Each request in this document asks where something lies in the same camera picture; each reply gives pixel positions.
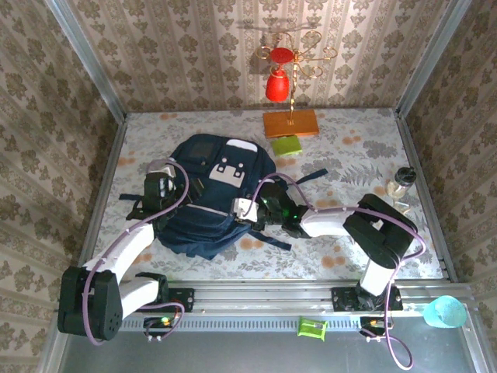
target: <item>glass jar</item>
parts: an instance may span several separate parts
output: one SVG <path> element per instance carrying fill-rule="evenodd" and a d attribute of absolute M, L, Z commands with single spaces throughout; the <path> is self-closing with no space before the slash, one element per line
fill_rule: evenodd
<path fill-rule="evenodd" d="M 405 196 L 415 181 L 414 167 L 401 167 L 395 173 L 394 179 L 388 182 L 387 195 L 394 200 L 399 200 Z"/>

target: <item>floral wallpaper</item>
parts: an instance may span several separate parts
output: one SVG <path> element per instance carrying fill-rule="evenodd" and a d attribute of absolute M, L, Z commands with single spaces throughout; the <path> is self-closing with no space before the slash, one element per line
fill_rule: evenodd
<path fill-rule="evenodd" d="M 116 123 L 41 0 L 0 1 L 0 371 L 34 371 Z"/>
<path fill-rule="evenodd" d="M 127 112 L 272 106 L 267 61 L 255 56 L 269 32 L 322 57 L 317 79 L 300 76 L 298 106 L 393 107 L 449 0 L 68 0 Z"/>
<path fill-rule="evenodd" d="M 473 1 L 407 118 L 461 281 L 497 352 L 497 2 Z"/>

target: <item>green sponge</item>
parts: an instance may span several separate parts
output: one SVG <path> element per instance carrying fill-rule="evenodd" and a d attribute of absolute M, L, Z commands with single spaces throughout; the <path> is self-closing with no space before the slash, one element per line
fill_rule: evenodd
<path fill-rule="evenodd" d="M 298 141 L 298 137 L 288 136 L 285 138 L 279 138 L 271 143 L 273 147 L 274 154 L 276 156 L 280 155 L 291 155 L 302 152 L 301 143 Z"/>
<path fill-rule="evenodd" d="M 297 335 L 318 338 L 324 342 L 327 328 L 327 321 L 315 321 L 301 317 Z"/>

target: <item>cyan plastic cup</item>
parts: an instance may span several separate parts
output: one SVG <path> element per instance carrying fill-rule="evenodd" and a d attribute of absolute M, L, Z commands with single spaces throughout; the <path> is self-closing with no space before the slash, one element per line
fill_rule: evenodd
<path fill-rule="evenodd" d="M 450 295 L 443 295 L 431 302 L 422 314 L 426 323 L 435 328 L 458 328 L 466 322 L 464 305 Z"/>

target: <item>table surface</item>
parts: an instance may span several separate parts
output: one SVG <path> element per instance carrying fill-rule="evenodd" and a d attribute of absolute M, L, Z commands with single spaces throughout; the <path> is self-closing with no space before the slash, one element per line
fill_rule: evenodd
<path fill-rule="evenodd" d="M 316 110 L 320 135 L 300 138 L 303 152 L 285 157 L 274 155 L 264 136 L 262 114 L 261 110 L 253 110 L 129 115 L 95 253 L 106 248 L 126 224 L 133 202 L 118 200 L 119 195 L 143 194 L 147 164 L 168 157 L 180 142 L 196 133 L 254 141 L 268 151 L 279 172 L 295 179 L 326 168 L 328 175 L 302 184 L 304 193 L 317 207 L 356 205 L 365 193 L 375 193 L 391 203 L 385 194 L 386 184 L 399 167 L 408 165 L 393 110 Z M 428 250 L 403 266 L 398 278 L 441 278 L 415 186 L 402 201 L 412 207 L 407 216 L 417 225 Z M 174 254 L 155 240 L 135 260 L 127 276 L 148 271 L 166 274 L 170 280 L 359 279 L 367 263 L 367 256 L 350 237 L 292 239 L 276 227 L 268 228 L 265 234 L 291 243 L 292 250 L 286 252 L 247 235 L 209 261 Z M 414 241 L 408 253 L 414 252 L 417 245 Z"/>

